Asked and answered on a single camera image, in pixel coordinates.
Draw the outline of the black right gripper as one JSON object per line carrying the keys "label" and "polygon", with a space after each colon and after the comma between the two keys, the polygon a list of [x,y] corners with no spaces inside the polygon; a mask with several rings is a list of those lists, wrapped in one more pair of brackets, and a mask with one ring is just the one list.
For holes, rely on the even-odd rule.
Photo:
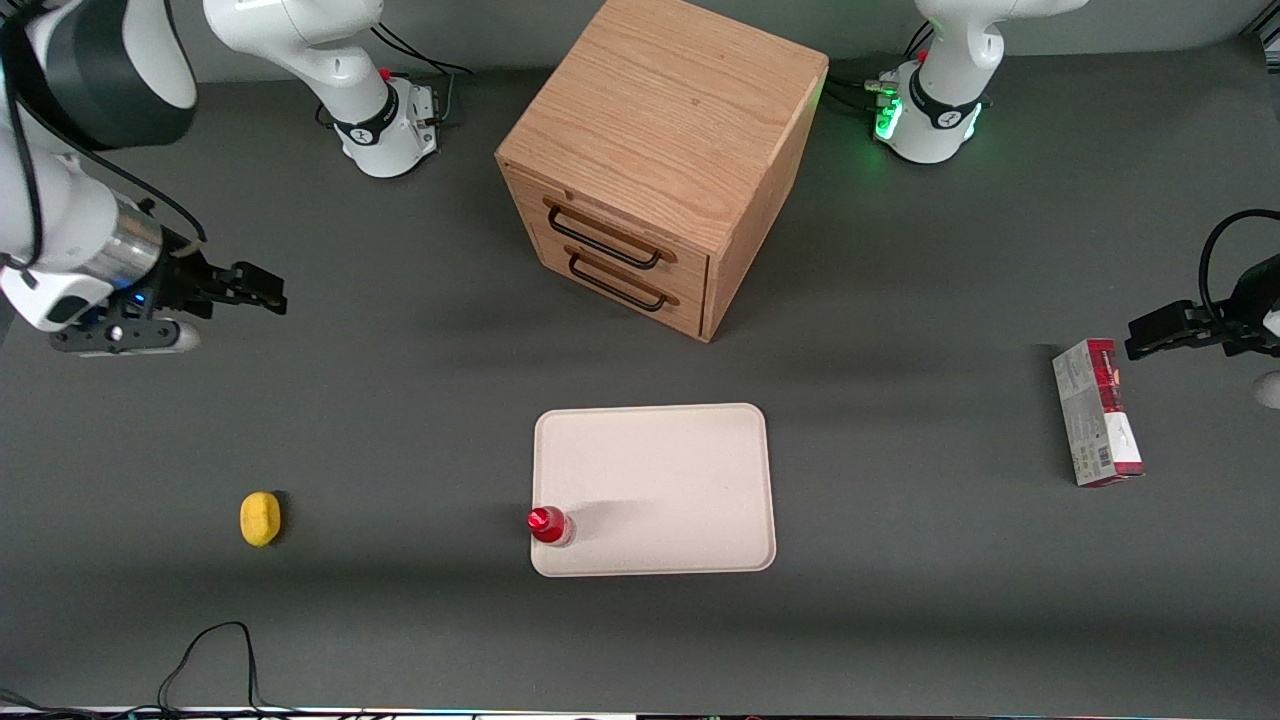
{"label": "black right gripper", "polygon": [[261,307],[284,316],[288,300],[284,281],[251,263],[218,269],[192,242],[161,228],[163,251],[148,274],[134,284],[134,306],[151,316],[161,310],[210,320],[214,304]]}

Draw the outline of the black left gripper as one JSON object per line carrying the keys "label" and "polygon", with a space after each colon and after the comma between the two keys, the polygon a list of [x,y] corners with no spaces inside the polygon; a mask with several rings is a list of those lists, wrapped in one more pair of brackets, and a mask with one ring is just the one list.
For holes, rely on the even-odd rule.
{"label": "black left gripper", "polygon": [[1175,348],[1221,345],[1226,357],[1243,354],[1279,356],[1279,255],[1248,270],[1231,293],[1213,304],[1219,314],[1216,333],[1210,313],[1190,300],[1178,300],[1128,324],[1126,357],[1138,361]]}

